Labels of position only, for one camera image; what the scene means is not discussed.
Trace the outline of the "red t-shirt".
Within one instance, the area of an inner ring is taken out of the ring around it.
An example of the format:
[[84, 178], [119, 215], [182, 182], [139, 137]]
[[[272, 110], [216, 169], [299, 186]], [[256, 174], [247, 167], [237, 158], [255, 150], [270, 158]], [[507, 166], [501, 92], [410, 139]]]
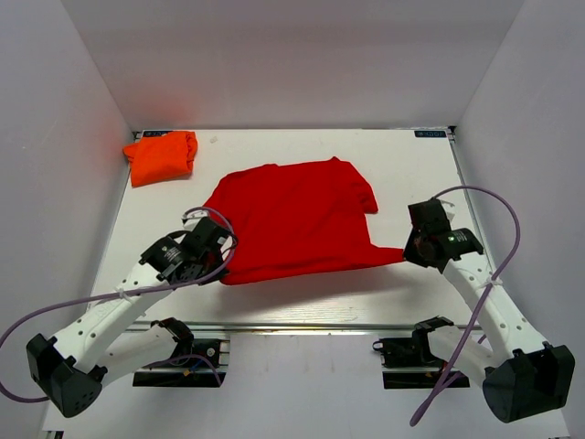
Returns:
[[349, 162], [268, 164], [224, 176], [205, 203], [239, 241], [223, 284], [240, 285], [402, 262], [378, 247], [367, 215], [378, 212], [370, 184]]

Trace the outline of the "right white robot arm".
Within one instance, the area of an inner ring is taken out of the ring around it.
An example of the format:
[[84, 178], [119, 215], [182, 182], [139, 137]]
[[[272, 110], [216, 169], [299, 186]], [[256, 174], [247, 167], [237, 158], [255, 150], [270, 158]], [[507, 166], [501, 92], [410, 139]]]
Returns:
[[463, 332], [445, 317], [419, 322], [412, 351], [421, 363], [439, 359], [453, 366], [483, 391], [503, 423], [565, 406], [575, 359], [564, 346], [551, 345], [519, 311], [502, 283], [491, 277], [484, 248], [468, 229], [452, 228], [452, 214], [438, 199], [409, 206], [412, 230], [404, 257], [435, 268], [470, 308], [487, 343], [463, 340]]

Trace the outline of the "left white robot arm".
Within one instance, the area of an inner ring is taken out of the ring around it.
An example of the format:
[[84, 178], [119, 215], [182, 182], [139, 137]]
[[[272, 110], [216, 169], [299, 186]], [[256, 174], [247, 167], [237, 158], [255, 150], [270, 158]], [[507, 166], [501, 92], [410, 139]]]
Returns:
[[140, 255], [113, 299], [99, 300], [51, 337], [38, 334], [28, 341], [31, 377], [64, 417], [84, 412], [106, 386], [143, 367], [205, 360], [193, 350], [191, 330], [173, 317], [155, 320], [138, 335], [122, 335], [174, 290], [227, 274], [238, 243], [228, 220], [202, 208], [186, 212], [182, 222], [182, 230], [166, 234]]

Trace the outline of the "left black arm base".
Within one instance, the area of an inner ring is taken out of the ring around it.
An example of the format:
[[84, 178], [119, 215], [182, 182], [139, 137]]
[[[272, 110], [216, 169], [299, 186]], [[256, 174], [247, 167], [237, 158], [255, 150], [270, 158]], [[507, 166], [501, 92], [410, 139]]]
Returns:
[[195, 338], [178, 359], [139, 369], [133, 374], [135, 388], [218, 389], [228, 371], [229, 341]]

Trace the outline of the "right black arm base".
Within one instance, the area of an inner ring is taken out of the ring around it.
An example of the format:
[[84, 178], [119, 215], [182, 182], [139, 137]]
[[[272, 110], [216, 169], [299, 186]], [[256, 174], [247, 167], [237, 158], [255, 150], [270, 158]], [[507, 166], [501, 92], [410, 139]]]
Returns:
[[380, 338], [372, 349], [381, 357], [385, 390], [431, 390], [446, 365], [441, 359], [423, 359], [410, 337]]

